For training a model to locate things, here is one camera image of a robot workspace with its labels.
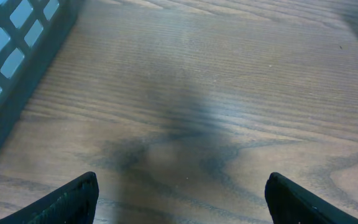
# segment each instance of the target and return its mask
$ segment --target black object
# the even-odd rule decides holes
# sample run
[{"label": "black object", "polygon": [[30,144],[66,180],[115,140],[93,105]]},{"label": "black object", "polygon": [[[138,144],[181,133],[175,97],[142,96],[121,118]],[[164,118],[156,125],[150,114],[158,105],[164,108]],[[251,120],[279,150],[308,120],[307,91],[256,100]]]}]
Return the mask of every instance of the black object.
[{"label": "black object", "polygon": [[12,223],[93,223],[99,197],[94,172],[87,172],[40,200],[0,220]]},{"label": "black object", "polygon": [[[0,147],[75,23],[82,2],[0,0],[0,37],[8,37],[6,43],[0,38]],[[23,19],[20,10],[26,6],[30,12],[24,22],[12,20]],[[27,35],[39,31],[36,38]],[[12,67],[14,62],[19,62],[17,67]],[[5,63],[11,66],[8,72]]]},{"label": "black object", "polygon": [[265,198],[274,224],[358,224],[358,219],[276,172],[266,183]]}]

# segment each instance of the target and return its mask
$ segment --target wood grain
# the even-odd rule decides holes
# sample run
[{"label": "wood grain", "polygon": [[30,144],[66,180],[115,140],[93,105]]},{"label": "wood grain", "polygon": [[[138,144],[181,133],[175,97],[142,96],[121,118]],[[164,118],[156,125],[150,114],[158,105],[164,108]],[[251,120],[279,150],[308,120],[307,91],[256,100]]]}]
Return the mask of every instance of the wood grain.
[{"label": "wood grain", "polygon": [[204,14],[88,2],[1,149],[0,218],[89,170],[95,223],[271,223],[274,171],[358,218],[357,38]]}]

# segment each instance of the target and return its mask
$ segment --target wooden table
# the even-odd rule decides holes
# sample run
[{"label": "wooden table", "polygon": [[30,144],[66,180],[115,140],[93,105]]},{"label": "wooden table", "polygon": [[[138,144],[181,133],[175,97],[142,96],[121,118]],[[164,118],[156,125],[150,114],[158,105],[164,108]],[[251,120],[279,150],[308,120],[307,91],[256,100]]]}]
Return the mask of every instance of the wooden table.
[{"label": "wooden table", "polygon": [[358,218],[356,37],[185,9],[86,3],[1,149],[0,218],[89,170],[95,223],[271,223],[274,171]]}]

